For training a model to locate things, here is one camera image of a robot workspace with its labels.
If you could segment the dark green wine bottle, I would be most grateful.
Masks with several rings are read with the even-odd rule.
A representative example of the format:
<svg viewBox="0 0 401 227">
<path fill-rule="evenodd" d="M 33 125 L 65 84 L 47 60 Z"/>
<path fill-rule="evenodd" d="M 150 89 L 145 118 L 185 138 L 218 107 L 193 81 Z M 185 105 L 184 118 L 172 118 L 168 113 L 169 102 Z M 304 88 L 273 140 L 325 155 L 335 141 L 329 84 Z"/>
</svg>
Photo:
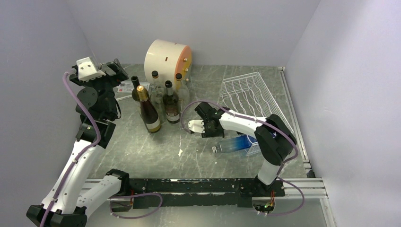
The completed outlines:
<svg viewBox="0 0 401 227">
<path fill-rule="evenodd" d="M 133 90 L 131 92 L 131 96 L 132 96 L 133 100 L 135 100 L 136 102 L 139 102 L 140 98 L 139 98 L 138 91 L 137 91 L 137 87 L 140 85 L 139 78 L 137 76 L 132 76 L 131 82 L 133 84 Z"/>
</svg>

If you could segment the clear bottle yellow label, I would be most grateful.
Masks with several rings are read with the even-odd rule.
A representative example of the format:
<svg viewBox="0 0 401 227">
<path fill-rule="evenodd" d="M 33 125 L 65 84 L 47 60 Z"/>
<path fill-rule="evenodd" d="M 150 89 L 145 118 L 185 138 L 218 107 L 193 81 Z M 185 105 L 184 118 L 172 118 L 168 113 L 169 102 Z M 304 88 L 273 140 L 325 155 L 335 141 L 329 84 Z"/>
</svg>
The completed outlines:
<svg viewBox="0 0 401 227">
<path fill-rule="evenodd" d="M 164 85 L 162 84 L 163 81 L 159 76 L 158 71 L 153 70 L 151 72 L 151 76 L 152 76 L 151 85 L 155 86 L 159 92 L 164 93 Z"/>
</svg>

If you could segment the clear bottle black cap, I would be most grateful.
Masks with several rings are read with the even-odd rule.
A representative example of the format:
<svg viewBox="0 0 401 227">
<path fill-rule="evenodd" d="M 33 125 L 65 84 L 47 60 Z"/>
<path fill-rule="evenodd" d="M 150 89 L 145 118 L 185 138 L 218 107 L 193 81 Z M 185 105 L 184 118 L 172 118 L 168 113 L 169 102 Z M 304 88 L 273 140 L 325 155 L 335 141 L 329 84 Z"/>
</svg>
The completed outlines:
<svg viewBox="0 0 401 227">
<path fill-rule="evenodd" d="M 156 85 L 151 85 L 150 88 L 151 88 L 151 97 L 150 97 L 151 102 L 157 111 L 160 122 L 164 123 L 166 121 L 164 106 L 163 106 L 164 90 Z"/>
</svg>

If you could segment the red bottle gold cap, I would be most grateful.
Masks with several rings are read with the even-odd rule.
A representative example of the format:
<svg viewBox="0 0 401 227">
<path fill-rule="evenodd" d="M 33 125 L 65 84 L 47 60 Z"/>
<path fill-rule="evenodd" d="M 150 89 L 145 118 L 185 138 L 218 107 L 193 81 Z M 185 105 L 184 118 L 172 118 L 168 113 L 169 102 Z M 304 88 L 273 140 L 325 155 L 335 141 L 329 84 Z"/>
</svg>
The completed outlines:
<svg viewBox="0 0 401 227">
<path fill-rule="evenodd" d="M 140 101 L 141 117 L 146 126 L 146 129 L 150 133 L 158 132 L 161 129 L 161 123 L 158 113 L 151 103 L 151 100 L 147 94 L 147 90 L 144 86 L 137 86 L 137 93 Z"/>
</svg>

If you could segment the dark bottle silver cap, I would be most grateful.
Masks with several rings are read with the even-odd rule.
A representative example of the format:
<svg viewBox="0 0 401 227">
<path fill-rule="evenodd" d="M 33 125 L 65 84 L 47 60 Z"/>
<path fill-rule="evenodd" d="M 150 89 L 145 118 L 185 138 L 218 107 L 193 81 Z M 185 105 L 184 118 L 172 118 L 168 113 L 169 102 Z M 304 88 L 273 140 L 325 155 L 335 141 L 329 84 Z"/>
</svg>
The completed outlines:
<svg viewBox="0 0 401 227">
<path fill-rule="evenodd" d="M 165 82 L 165 94 L 163 95 L 164 112 L 169 123 L 175 124 L 180 121 L 179 97 L 173 89 L 170 80 Z"/>
</svg>

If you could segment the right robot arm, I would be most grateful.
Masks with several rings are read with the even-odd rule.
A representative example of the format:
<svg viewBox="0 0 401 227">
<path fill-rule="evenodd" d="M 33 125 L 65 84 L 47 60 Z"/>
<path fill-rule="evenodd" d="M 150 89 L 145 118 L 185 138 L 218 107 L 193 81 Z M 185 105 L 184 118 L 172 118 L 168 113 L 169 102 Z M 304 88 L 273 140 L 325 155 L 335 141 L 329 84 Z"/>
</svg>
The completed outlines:
<svg viewBox="0 0 401 227">
<path fill-rule="evenodd" d="M 210 102 L 200 102 L 195 112 L 200 119 L 188 122 L 191 133 L 208 138 L 222 137 L 225 131 L 236 131 L 256 139 L 264 161 L 256 176 L 255 190 L 261 196 L 268 195 L 288 155 L 297 150 L 296 138 L 282 119 L 276 114 L 250 116 L 227 107 L 213 107 Z"/>
</svg>

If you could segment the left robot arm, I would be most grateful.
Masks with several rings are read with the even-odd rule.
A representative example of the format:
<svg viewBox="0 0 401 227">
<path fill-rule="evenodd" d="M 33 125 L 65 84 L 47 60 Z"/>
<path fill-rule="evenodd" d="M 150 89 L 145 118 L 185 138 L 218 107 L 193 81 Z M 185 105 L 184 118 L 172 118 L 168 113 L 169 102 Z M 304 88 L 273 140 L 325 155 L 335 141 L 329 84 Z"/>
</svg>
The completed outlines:
<svg viewBox="0 0 401 227">
<path fill-rule="evenodd" d="M 128 74 L 118 59 L 98 64 L 91 57 L 77 60 L 62 81 L 76 101 L 79 126 L 71 155 L 55 185 L 26 216 L 38 227 L 83 227 L 93 212 L 113 196 L 131 194 L 127 172 L 112 169 L 83 192 L 82 188 L 97 157 L 107 148 L 121 109 L 114 88 Z"/>
</svg>

